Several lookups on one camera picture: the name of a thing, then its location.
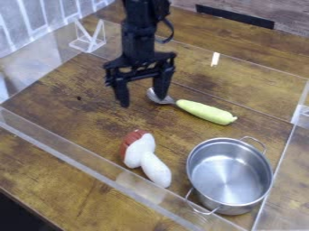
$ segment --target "metal spoon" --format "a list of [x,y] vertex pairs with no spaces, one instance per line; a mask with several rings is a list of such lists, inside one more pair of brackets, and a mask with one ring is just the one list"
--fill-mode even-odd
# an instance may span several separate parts
[[237,120],[237,117],[233,116],[230,112],[224,111],[213,106],[207,106],[201,103],[193,102],[190,100],[185,100],[185,99],[175,100],[170,96],[166,96],[166,98],[161,100],[153,88],[147,89],[147,97],[157,104],[177,105],[182,110],[185,110],[190,114],[220,125],[228,125]]

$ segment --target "wooden table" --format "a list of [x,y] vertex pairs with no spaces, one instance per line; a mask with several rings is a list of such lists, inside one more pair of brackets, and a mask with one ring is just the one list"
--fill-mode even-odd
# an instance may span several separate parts
[[[115,23],[121,15],[119,2],[99,13],[100,17]],[[306,81],[229,57],[222,57],[222,64],[211,69],[213,52],[202,49],[220,51],[300,75],[308,69],[304,66],[308,57],[297,55],[300,38],[286,34],[278,38],[277,32],[177,8],[170,18],[179,42],[158,47],[159,50],[178,52],[178,71],[169,93],[175,98],[229,110],[240,117],[236,123],[214,125],[173,106],[158,106],[150,102],[145,96],[151,86],[150,79],[130,83],[131,104],[130,108],[122,108],[111,88],[103,84],[102,64],[106,59],[84,53],[12,97],[3,107],[121,166],[125,165],[118,147],[123,136],[137,128],[150,131],[157,142],[157,155],[173,171],[169,189],[185,197],[190,189],[185,171],[187,154],[206,139],[250,135],[266,144],[266,157],[273,169],[277,168],[290,136],[290,117]],[[95,20],[94,16],[84,20],[90,30]],[[264,39],[257,44],[256,36],[268,36],[269,40]],[[296,43],[288,47],[285,42],[290,38]],[[107,49],[118,48],[113,42],[107,42],[111,44]],[[54,224],[66,230],[183,229],[173,220],[15,135],[0,130],[0,136],[1,189]],[[142,170],[134,172],[145,177]],[[258,209],[225,219],[250,229]]]

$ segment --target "white toy vegetable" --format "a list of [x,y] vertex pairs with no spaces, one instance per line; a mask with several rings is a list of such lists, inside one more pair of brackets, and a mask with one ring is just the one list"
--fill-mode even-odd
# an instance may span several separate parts
[[125,137],[121,145],[121,156],[130,168],[142,166],[149,179],[161,187],[167,188],[171,182],[171,172],[154,154],[155,139],[143,130],[135,130]]

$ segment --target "white bracket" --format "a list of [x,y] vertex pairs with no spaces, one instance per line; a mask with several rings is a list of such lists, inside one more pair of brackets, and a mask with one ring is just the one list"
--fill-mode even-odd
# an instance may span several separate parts
[[103,45],[106,45],[104,21],[102,19],[99,20],[92,36],[86,31],[79,20],[75,20],[74,23],[78,39],[72,41],[68,46],[83,51],[84,53],[91,53]]

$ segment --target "robotic arm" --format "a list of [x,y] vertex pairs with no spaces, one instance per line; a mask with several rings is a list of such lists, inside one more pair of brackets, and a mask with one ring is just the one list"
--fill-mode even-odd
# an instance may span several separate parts
[[[111,86],[117,100],[130,106],[127,83],[145,78],[154,80],[154,92],[163,99],[167,96],[171,76],[175,71],[174,52],[157,52],[155,41],[166,43],[174,35],[174,28],[166,19],[167,0],[123,0],[126,19],[122,22],[122,55],[104,64],[106,85]],[[171,30],[169,38],[155,39],[157,25],[163,22]]]

